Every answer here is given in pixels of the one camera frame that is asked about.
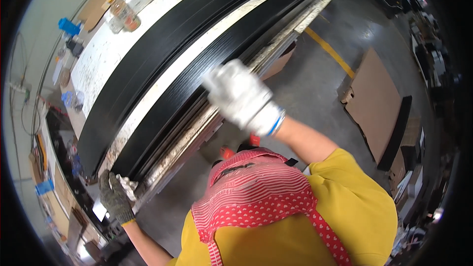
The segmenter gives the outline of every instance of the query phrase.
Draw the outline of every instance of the gray floor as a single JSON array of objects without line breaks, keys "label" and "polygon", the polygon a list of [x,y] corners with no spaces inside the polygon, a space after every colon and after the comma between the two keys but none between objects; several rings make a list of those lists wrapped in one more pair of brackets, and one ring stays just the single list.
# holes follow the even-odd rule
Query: gray floor
[{"label": "gray floor", "polygon": [[[435,137],[435,120],[417,65],[408,48],[405,15],[388,20],[373,0],[333,0],[310,25],[340,57],[356,71],[361,56],[373,46],[401,96],[412,95],[412,111],[422,116],[426,153],[435,152],[429,138]],[[292,117],[308,124],[351,152],[361,168],[389,190],[387,175],[376,170],[362,133],[340,103],[350,78],[340,65],[308,34],[298,38],[297,48],[282,72],[267,80],[274,100]],[[211,163],[222,144],[235,148],[247,134],[225,123],[180,170],[167,187],[140,211],[138,222],[173,256],[181,250],[182,224],[193,201],[204,192]],[[270,138],[262,146],[286,157],[295,157],[284,145]],[[427,168],[425,174],[433,174]],[[143,262],[132,253],[124,265]]]}]

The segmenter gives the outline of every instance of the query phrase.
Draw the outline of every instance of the red apron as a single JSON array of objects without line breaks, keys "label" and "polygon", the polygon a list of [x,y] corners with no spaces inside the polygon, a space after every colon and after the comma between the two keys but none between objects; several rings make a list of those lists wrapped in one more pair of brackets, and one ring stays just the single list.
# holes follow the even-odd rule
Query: red apron
[{"label": "red apron", "polygon": [[212,168],[204,197],[192,205],[200,241],[209,247],[212,266],[222,266],[214,234],[220,227],[257,227],[305,214],[340,266],[351,260],[340,239],[316,211],[307,178],[266,148],[245,150]]}]

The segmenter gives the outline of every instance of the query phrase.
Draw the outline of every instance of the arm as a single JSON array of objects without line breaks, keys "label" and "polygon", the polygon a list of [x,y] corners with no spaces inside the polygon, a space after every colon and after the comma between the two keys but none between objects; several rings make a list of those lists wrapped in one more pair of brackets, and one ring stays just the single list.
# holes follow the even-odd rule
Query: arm
[{"label": "arm", "polygon": [[100,176],[98,187],[100,189],[100,202],[117,219],[128,237],[132,241],[139,255],[149,266],[164,266],[171,259],[161,246],[141,230],[135,220],[128,197],[115,177],[115,174],[106,170]]},{"label": "arm", "polygon": [[209,102],[228,121],[258,136],[272,135],[307,164],[323,161],[338,148],[325,135],[286,116],[270,100],[269,88],[237,59],[211,69],[203,86],[210,92]]},{"label": "arm", "polygon": [[172,259],[171,255],[143,232],[136,222],[124,225],[123,229],[148,266],[164,266]]},{"label": "arm", "polygon": [[286,116],[273,137],[289,146],[306,164],[322,162],[338,145],[324,134]]}]

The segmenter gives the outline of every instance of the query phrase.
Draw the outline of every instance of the white wall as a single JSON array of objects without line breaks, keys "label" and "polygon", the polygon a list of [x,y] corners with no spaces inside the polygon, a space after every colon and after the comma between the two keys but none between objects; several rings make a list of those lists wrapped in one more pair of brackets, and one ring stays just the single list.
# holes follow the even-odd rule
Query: white wall
[{"label": "white wall", "polygon": [[[61,34],[58,21],[63,17],[71,17],[83,0],[32,0],[21,21],[19,32],[24,41],[18,41],[16,50],[11,61],[11,72],[7,72],[6,80],[10,76],[13,81],[19,81],[26,67],[25,84],[30,85],[31,98],[23,113],[23,121],[27,132],[31,132],[31,121],[33,117],[33,104],[39,86],[44,66],[48,56],[53,49],[56,39]],[[55,62],[48,69],[44,82],[42,95],[47,97],[55,90],[52,85],[52,72]],[[14,93],[13,104],[10,107],[9,89],[5,88],[5,99],[3,103],[4,117],[2,117],[4,139],[3,144],[7,149],[7,158],[11,174],[18,192],[18,196],[25,208],[33,227],[39,236],[48,233],[43,215],[41,214],[37,197],[34,193],[34,185],[31,180],[28,155],[31,150],[31,136],[22,128],[21,108],[25,98],[22,93]],[[10,118],[10,110],[13,111],[13,121]],[[17,152],[14,145],[14,133],[16,135]]]}]

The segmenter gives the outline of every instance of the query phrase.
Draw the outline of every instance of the glove cuff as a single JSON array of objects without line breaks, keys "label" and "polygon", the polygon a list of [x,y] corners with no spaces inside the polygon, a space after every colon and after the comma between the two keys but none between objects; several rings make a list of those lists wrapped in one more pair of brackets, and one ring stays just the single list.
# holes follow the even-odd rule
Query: glove cuff
[{"label": "glove cuff", "polygon": [[257,136],[269,136],[279,130],[285,117],[286,110],[270,101],[256,114],[246,128]]},{"label": "glove cuff", "polygon": [[126,210],[117,214],[116,219],[118,222],[120,222],[120,225],[123,226],[127,223],[133,222],[135,220],[135,214],[133,214],[133,211],[131,209]]}]

